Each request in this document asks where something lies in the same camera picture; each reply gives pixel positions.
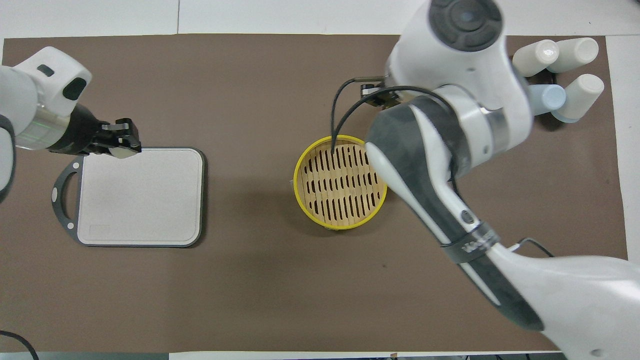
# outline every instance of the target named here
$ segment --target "white robotic arm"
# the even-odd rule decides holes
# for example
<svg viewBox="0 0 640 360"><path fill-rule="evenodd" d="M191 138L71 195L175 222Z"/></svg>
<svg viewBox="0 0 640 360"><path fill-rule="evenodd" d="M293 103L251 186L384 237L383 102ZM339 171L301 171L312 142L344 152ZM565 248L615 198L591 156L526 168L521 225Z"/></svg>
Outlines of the white robotic arm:
<svg viewBox="0 0 640 360"><path fill-rule="evenodd" d="M636 359L640 267L598 256L514 254L447 184L531 130L496 5L427 1L387 62L385 86L404 85L427 95L399 92L403 103L374 120L366 148L376 172L510 320L541 331L570 360Z"/></svg>
<svg viewBox="0 0 640 360"><path fill-rule="evenodd" d="M84 66L53 47L14 67L0 66L0 202L13 178L15 146L117 158L141 151L131 119L112 125L77 103L91 78Z"/></svg>

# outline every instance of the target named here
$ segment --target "black strap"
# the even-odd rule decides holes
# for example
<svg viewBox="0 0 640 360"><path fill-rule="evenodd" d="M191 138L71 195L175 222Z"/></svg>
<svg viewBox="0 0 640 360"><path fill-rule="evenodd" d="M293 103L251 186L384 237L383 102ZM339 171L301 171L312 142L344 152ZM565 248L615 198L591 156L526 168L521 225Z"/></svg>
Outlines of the black strap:
<svg viewBox="0 0 640 360"><path fill-rule="evenodd" d="M500 236L485 222L462 238L442 246L442 250L456 264L468 263L487 252L500 242Z"/></svg>

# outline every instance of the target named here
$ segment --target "white cutting board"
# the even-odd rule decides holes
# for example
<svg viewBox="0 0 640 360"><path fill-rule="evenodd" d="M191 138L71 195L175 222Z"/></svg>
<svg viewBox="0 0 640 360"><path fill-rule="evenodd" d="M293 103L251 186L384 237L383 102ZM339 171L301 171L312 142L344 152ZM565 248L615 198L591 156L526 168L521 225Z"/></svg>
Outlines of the white cutting board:
<svg viewBox="0 0 640 360"><path fill-rule="evenodd" d="M75 220L64 214L60 196L74 173ZM60 224L84 245L187 247L202 230L204 173L204 157L192 148L146 148L126 159L79 156L51 200Z"/></svg>

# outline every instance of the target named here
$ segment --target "white cup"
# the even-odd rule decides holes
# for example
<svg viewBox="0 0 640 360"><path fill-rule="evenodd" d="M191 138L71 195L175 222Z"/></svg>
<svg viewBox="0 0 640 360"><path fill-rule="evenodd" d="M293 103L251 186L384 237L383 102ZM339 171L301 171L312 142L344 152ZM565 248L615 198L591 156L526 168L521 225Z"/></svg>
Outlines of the white cup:
<svg viewBox="0 0 640 360"><path fill-rule="evenodd" d="M592 38L574 38L556 42L560 55L547 69L565 72L592 62L598 56L598 43Z"/></svg>
<svg viewBox="0 0 640 360"><path fill-rule="evenodd" d="M591 108L604 91L602 80L591 74L580 75L565 88L564 105L551 114L562 122L576 122Z"/></svg>
<svg viewBox="0 0 640 360"><path fill-rule="evenodd" d="M519 48L512 62L520 75L528 78L554 63L558 56L559 48L553 40L540 40Z"/></svg>

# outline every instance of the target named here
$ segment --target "stack of cups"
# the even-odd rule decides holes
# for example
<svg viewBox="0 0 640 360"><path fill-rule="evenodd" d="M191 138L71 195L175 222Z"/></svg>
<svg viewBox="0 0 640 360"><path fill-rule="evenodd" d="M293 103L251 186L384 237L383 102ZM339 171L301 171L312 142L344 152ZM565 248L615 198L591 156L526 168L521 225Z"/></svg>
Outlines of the stack of cups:
<svg viewBox="0 0 640 360"><path fill-rule="evenodd" d="M543 69L556 73L569 71L592 62L597 55L598 43L592 38L542 40L516 51L513 66L521 75L529 77ZM585 74L566 89L559 85L530 85L529 102L534 115L551 112L560 121L576 122L603 90L600 78Z"/></svg>

